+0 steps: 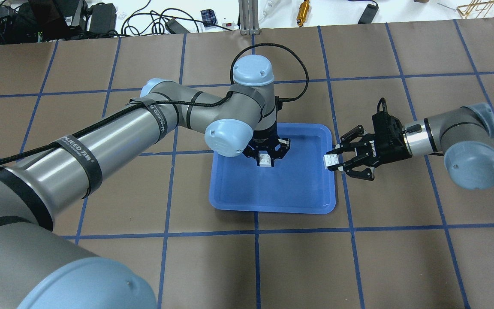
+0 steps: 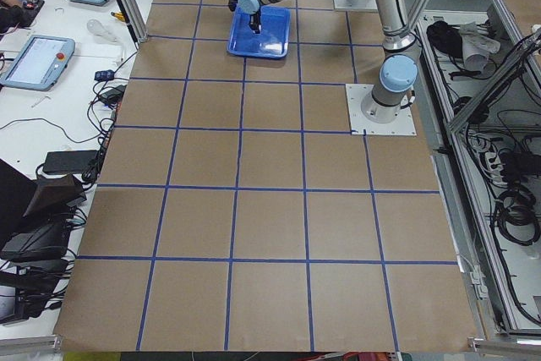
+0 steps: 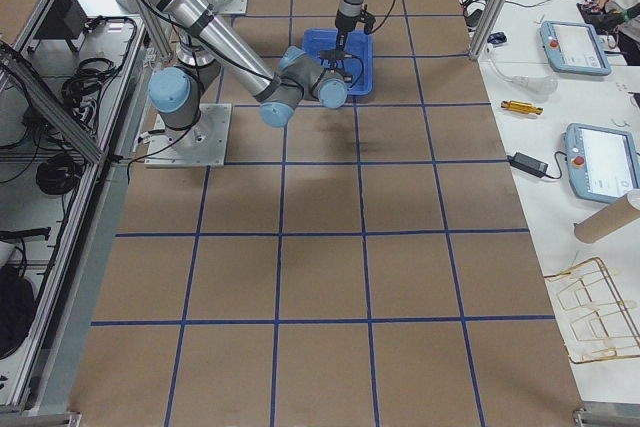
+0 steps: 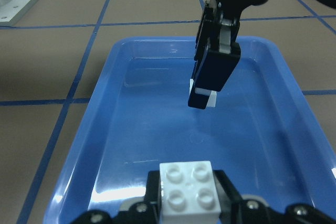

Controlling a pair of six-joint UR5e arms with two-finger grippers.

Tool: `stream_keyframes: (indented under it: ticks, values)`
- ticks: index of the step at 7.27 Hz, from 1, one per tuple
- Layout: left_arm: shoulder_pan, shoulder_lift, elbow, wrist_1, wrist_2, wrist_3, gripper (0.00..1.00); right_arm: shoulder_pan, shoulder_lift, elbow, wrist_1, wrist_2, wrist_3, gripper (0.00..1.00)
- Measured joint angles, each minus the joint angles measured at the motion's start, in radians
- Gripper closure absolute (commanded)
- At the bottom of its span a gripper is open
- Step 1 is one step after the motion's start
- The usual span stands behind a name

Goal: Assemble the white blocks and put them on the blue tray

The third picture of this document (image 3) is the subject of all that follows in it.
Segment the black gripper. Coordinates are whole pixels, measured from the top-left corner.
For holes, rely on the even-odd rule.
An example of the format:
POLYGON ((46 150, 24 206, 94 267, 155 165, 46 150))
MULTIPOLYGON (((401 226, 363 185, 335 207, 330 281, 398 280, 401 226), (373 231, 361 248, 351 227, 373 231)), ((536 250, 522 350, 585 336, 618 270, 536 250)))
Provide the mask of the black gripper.
POLYGON ((335 27, 337 29, 336 47, 346 46, 348 35, 356 28, 357 23, 357 17, 337 16, 335 18, 335 27))
MULTIPOLYGON (((353 54, 350 54, 344 50, 339 49, 328 49, 328 50, 320 50, 318 52, 318 57, 320 59, 352 59, 354 58, 353 54)), ((325 70, 329 71, 337 71, 337 73, 342 77, 345 85, 350 88, 353 80, 353 76, 346 71, 343 63, 329 63, 322 65, 325 70)))

